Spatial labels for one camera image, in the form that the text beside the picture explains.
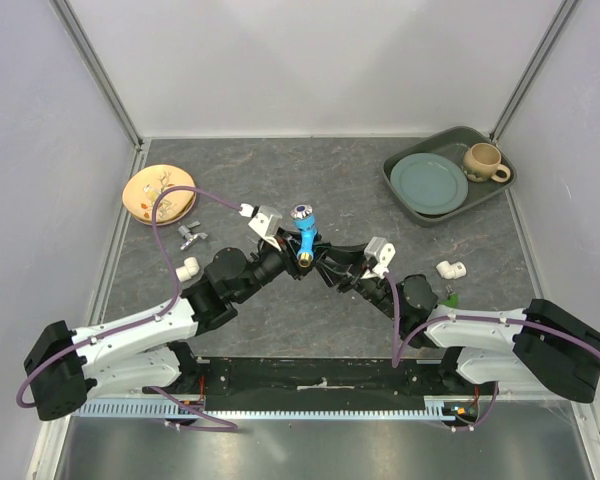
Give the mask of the blue water faucet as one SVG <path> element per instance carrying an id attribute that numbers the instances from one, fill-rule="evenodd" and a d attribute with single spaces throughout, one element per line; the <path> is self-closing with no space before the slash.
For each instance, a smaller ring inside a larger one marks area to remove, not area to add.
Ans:
<path id="1" fill-rule="evenodd" d="M 308 204 L 296 205 L 291 211 L 291 218 L 301 236 L 297 262 L 301 268 L 308 268 L 314 260 L 314 240 L 317 228 L 313 208 Z"/>

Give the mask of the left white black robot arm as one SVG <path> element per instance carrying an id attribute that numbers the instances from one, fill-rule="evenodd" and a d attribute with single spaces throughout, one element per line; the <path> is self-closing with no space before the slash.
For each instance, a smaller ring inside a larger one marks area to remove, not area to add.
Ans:
<path id="1" fill-rule="evenodd" d="M 89 399 L 123 390 L 172 387 L 188 393 L 199 382 L 187 339 L 233 320 L 236 307 L 283 273 L 306 276 L 330 249 L 316 238 L 303 251 L 299 233 L 279 229 L 251 255 L 227 247 L 187 288 L 168 301 L 113 322 L 71 329 L 47 325 L 25 358 L 27 374 L 16 395 L 42 421 L 74 413 Z"/>

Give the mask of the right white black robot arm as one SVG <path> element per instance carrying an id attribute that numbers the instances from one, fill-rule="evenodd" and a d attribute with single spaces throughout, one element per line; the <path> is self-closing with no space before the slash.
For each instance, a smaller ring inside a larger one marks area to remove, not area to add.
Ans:
<path id="1" fill-rule="evenodd" d="M 443 304 L 423 274 L 395 280 L 393 244 L 315 248 L 325 283 L 354 290 L 393 320 L 391 363 L 408 348 L 445 352 L 438 381 L 457 394 L 470 385 L 538 384 L 579 403 L 594 400 L 600 380 L 600 333 L 556 304 L 534 299 L 509 311 L 461 310 Z"/>

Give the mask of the white pvc elbow left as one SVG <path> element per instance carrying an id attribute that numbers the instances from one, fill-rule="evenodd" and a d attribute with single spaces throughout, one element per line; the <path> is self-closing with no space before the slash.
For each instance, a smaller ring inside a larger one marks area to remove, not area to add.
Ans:
<path id="1" fill-rule="evenodd" d="M 186 283 L 192 280 L 200 271 L 198 260 L 191 256 L 187 257 L 181 266 L 179 266 L 175 272 L 178 280 L 181 283 Z"/>

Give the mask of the white pvc elbow right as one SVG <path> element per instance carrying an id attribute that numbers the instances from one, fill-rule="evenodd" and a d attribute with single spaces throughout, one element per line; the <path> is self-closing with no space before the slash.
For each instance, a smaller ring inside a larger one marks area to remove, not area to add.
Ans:
<path id="1" fill-rule="evenodd" d="M 446 280 L 455 280 L 467 275 L 466 266 L 462 262 L 450 263 L 447 260 L 438 263 L 436 271 Z"/>

